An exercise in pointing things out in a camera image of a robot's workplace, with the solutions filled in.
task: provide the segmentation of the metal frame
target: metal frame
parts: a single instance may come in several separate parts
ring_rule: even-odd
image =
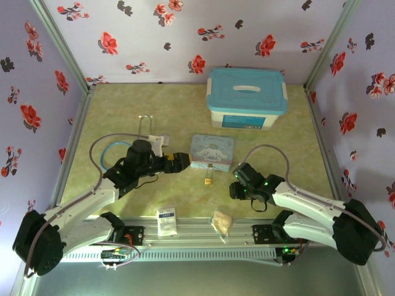
[[[88,111],[89,103],[92,98],[94,88],[89,91],[89,87],[86,84],[85,78],[76,63],[73,55],[70,52],[69,47],[66,45],[59,29],[56,27],[48,8],[42,0],[30,0],[34,10],[43,21],[44,26],[47,28],[49,34],[54,40],[59,52],[62,54],[67,65],[70,67],[78,84],[85,92],[81,99],[81,106],[78,111],[75,126],[70,138],[68,146],[67,159],[62,166],[59,178],[57,180],[56,189],[53,195],[52,205],[55,207],[60,203],[67,177],[69,175],[72,160],[77,149],[78,141],[82,132],[82,127],[85,121],[85,117]],[[336,40],[339,38],[339,33],[350,19],[352,12],[358,5],[359,0],[348,0],[343,13],[341,14],[331,36],[328,39],[326,46],[323,49],[320,58],[318,59],[312,73],[309,76],[308,82],[305,85],[305,91],[307,97],[310,97],[309,88],[315,83],[320,72],[322,71],[322,65],[327,58],[328,53],[332,50]],[[327,144],[325,138],[320,131],[320,125],[317,121],[312,106],[309,101],[310,114],[313,119],[313,124],[318,140],[318,144],[323,155],[323,160],[330,181],[330,186],[333,195],[336,199],[340,199],[339,186],[335,181],[335,174],[332,170],[336,166],[336,159],[329,150],[326,149]],[[207,219],[203,218],[192,218],[192,219],[178,219],[178,235],[175,237],[161,237],[157,236],[157,221],[155,218],[139,218],[134,220],[126,221],[125,224],[128,226],[144,226],[144,241],[141,247],[145,257],[142,261],[163,261],[163,260],[186,260],[183,256],[188,256],[188,259],[192,260],[252,260],[259,261],[266,264],[277,263],[265,261],[268,259],[275,258],[275,247],[284,247],[284,245],[255,245],[252,236],[253,224],[270,224],[272,220],[265,219],[238,219],[235,220],[232,226],[231,236],[227,238],[226,244],[224,244],[218,235],[213,231],[212,226],[209,224]],[[295,247],[296,245],[287,245],[287,247]],[[72,253],[64,258],[64,261],[84,261],[89,259],[89,253],[91,254],[90,259],[97,260],[97,247],[88,247]],[[177,258],[177,254],[183,254],[181,258]],[[12,290],[12,295],[31,295],[37,277],[33,277],[30,280],[23,279],[23,268],[24,264],[21,264],[17,280]],[[374,277],[374,266],[372,262],[369,262],[366,266],[358,266],[357,270],[360,274],[362,285],[367,292],[367,295],[381,295],[378,285],[377,278]]]
[[[29,0],[31,6],[37,13],[38,17],[41,19],[44,27],[47,29],[48,34],[52,38],[53,42],[56,45],[57,50],[62,55],[65,60],[67,66],[72,71],[78,85],[81,87],[84,93],[88,93],[89,87],[85,81],[85,77],[82,74],[80,67],[77,64],[77,61],[74,59],[74,56],[67,46],[60,30],[58,29],[56,22],[51,16],[47,6],[45,5],[43,0]]]
[[[64,189],[66,187],[67,178],[69,176],[70,170],[72,168],[72,163],[74,159],[75,152],[77,151],[78,142],[82,133],[82,127],[85,122],[86,114],[88,113],[89,104],[92,99],[92,95],[95,87],[91,87],[87,94],[83,94],[81,98],[81,104],[78,108],[77,117],[73,125],[72,134],[70,136],[69,144],[66,148],[67,154],[60,168],[60,173],[56,181],[55,190],[52,195],[52,207],[60,205]]]
[[[326,45],[323,48],[323,51],[318,58],[318,61],[315,63],[313,70],[309,75],[309,79],[305,84],[306,88],[311,88],[314,85],[315,80],[319,77],[322,70],[325,68],[323,64],[325,63],[326,59],[328,58],[328,54],[332,51],[333,47],[335,46],[337,40],[340,37],[340,33],[346,27],[348,21],[351,19],[352,13],[355,11],[359,4],[360,0],[347,0],[346,5],[343,7],[343,11],[339,17],[339,20],[336,22],[334,29],[331,32],[331,35],[326,42]]]

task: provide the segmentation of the purple wall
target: purple wall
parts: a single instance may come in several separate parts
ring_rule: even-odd
[[[43,2],[90,83],[206,83],[226,64],[305,83],[345,0]]]
[[[395,290],[393,11],[393,0],[361,0],[312,87],[343,196],[361,200],[385,232],[386,250],[372,256],[383,295]]]
[[[83,92],[28,1],[3,2],[0,16],[0,295],[8,295],[20,264],[16,232],[27,211],[50,204]]]

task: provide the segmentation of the gold padlock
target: gold padlock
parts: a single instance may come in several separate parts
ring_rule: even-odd
[[[212,185],[212,171],[213,171],[213,167],[210,164],[207,167],[207,171],[206,171],[206,177],[204,178],[204,185]]]

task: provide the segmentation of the plastic storage box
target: plastic storage box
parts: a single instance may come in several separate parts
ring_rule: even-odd
[[[216,128],[267,130],[288,109],[278,71],[215,68],[207,80],[207,106]]]

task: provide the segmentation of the cable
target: cable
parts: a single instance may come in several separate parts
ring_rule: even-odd
[[[306,251],[309,244],[310,244],[310,241],[308,241],[306,243],[306,245],[304,245],[304,247],[301,247],[301,249],[299,249],[299,255],[294,259],[294,261],[291,262],[292,264],[294,264],[295,261],[298,260],[302,256],[302,254],[304,254],[304,252]]]
[[[106,167],[104,166],[104,156],[105,156],[105,154],[107,153],[107,151],[108,151],[111,147],[116,146],[116,145],[119,145],[119,144],[127,145],[127,146],[129,146],[129,147],[131,146],[131,144],[129,144],[129,143],[127,143],[127,142],[119,141],[119,142],[111,143],[111,144],[109,144],[106,148],[104,148],[103,153],[100,155],[100,166],[103,168],[103,170],[105,170],[105,171],[108,170],[108,168],[106,168]]]
[[[107,135],[105,135],[105,136],[103,136],[103,137],[100,137],[99,139],[95,140],[95,141],[92,143],[91,147],[89,148],[89,159],[91,160],[91,163],[94,165],[94,167],[95,167],[95,168],[98,170],[98,172],[99,172],[99,180],[98,180],[98,182],[96,183],[96,185],[93,187],[93,190],[92,190],[92,191],[89,191],[89,192],[88,192],[87,194],[85,194],[84,196],[80,197],[80,198],[77,199],[77,200],[74,200],[72,203],[66,205],[64,208],[61,208],[55,215],[53,215],[52,217],[50,217],[50,219],[48,219],[47,222],[45,222],[45,223],[42,225],[42,227],[37,231],[37,233],[36,233],[36,235],[35,235],[33,241],[31,242],[31,246],[30,246],[30,249],[29,249],[29,253],[28,253],[28,255],[27,255],[25,270],[23,271],[23,275],[25,276],[25,278],[29,279],[29,278],[31,278],[31,277],[35,274],[35,272],[32,272],[32,273],[28,274],[29,268],[30,268],[30,263],[31,263],[31,258],[32,258],[32,256],[33,256],[33,251],[34,251],[34,249],[35,249],[35,247],[36,247],[37,241],[38,241],[38,239],[40,238],[40,235],[41,235],[41,234],[43,233],[43,231],[46,229],[46,227],[47,227],[48,225],[50,225],[51,222],[54,221],[54,220],[57,218],[58,215],[64,213],[65,211],[67,211],[67,210],[68,210],[69,208],[71,208],[72,206],[74,206],[74,205],[76,205],[77,203],[81,202],[82,200],[86,199],[87,197],[89,197],[94,191],[96,191],[96,190],[100,187],[101,182],[102,182],[102,179],[103,179],[103,172],[102,172],[102,170],[100,169],[99,165],[97,165],[97,163],[93,160],[92,151],[93,151],[93,147],[94,147],[100,140],[102,140],[102,139],[104,139],[104,138],[107,138],[107,137],[110,137],[110,136],[133,136],[133,137],[141,137],[141,138],[148,139],[147,136],[141,136],[141,135],[138,135],[138,134],[115,133],[115,134],[107,134]]]
[[[132,250],[135,250],[137,252],[137,256],[132,257],[130,260],[127,260],[125,262],[121,262],[121,263],[114,263],[113,266],[111,265],[105,265],[104,262],[102,261],[101,264],[106,267],[107,269],[109,268],[113,268],[113,269],[117,269],[118,267],[124,266],[126,264],[132,263],[133,261],[136,261],[138,258],[140,258],[141,253],[140,251],[134,246],[134,245],[128,245],[128,244],[124,244],[122,242],[100,242],[98,244],[94,244],[94,245],[118,245],[118,246],[122,246],[122,247],[128,247],[131,248]]]
[[[145,185],[145,184],[148,184],[148,183],[153,183],[153,182],[156,182],[156,181],[158,181],[158,179],[159,179],[159,176],[158,175],[155,175],[155,177],[156,177],[156,179],[155,180],[153,180],[153,181],[147,181],[147,182],[144,182],[142,185],[139,185],[139,186],[137,186],[135,189],[139,189],[140,187],[142,187],[143,185]]]
[[[347,216],[351,217],[352,219],[358,221],[360,224],[362,224],[362,225],[365,226],[367,229],[369,229],[369,231],[371,231],[371,232],[380,240],[380,242],[381,242],[381,247],[378,248],[378,249],[374,249],[373,252],[381,252],[381,251],[385,250],[385,248],[386,248],[386,242],[385,242],[383,236],[382,236],[380,233],[378,233],[378,232],[376,231],[376,229],[374,229],[374,228],[371,227],[368,223],[366,223],[364,220],[362,220],[362,219],[359,218],[358,216],[355,216],[355,215],[354,215],[353,213],[351,213],[350,211],[347,211],[347,210],[345,210],[345,209],[343,209],[343,208],[340,208],[340,207],[338,207],[338,206],[336,206],[336,205],[333,205],[333,204],[330,203],[330,202],[326,202],[326,201],[324,201],[324,200],[320,200],[320,199],[317,199],[317,198],[315,198],[315,197],[313,197],[313,196],[310,196],[310,195],[308,195],[308,194],[305,194],[305,193],[303,193],[303,192],[301,192],[301,191],[297,191],[296,188],[295,188],[295,187],[290,183],[290,181],[289,181],[289,170],[290,170],[290,165],[289,165],[288,157],[285,155],[285,153],[284,153],[280,148],[277,148],[276,146],[269,145],[269,144],[261,144],[261,145],[258,145],[258,146],[256,146],[256,147],[252,148],[252,149],[250,150],[250,152],[247,153],[246,157],[243,159],[242,162],[246,162],[246,161],[247,161],[247,158],[248,158],[255,150],[257,150],[257,149],[259,149],[259,148],[261,148],[261,147],[273,148],[273,149],[279,151],[279,153],[284,157],[285,162],[286,162],[285,181],[286,181],[286,184],[288,185],[288,187],[293,191],[294,194],[296,194],[296,195],[298,195],[298,194],[299,194],[299,195],[302,195],[302,196],[306,197],[306,198],[309,199],[309,200],[312,200],[312,201],[314,201],[314,202],[319,202],[320,204],[326,205],[327,207],[334,208],[335,210],[340,211],[340,212],[346,214]]]
[[[267,211],[267,203],[265,202],[265,210],[256,210],[255,208],[254,208],[254,206],[252,205],[254,203],[254,199],[251,199],[251,208],[255,211],[255,212],[257,212],[257,213],[264,213],[264,212],[266,212]]]

